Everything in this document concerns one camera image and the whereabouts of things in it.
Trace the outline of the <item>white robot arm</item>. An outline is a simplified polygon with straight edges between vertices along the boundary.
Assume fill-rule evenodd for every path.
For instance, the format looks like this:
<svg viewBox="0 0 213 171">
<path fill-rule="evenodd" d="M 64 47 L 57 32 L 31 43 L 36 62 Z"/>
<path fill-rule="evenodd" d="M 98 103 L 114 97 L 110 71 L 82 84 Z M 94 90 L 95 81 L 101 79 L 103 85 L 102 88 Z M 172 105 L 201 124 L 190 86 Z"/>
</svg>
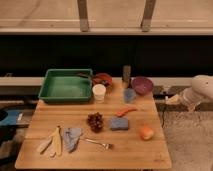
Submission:
<svg viewBox="0 0 213 171">
<path fill-rule="evenodd" d="M 194 111 L 195 108 L 205 99 L 213 101 L 213 76 L 197 75 L 191 80 L 191 85 L 181 92 L 167 98 L 167 105 L 182 104 L 189 111 Z"/>
</svg>

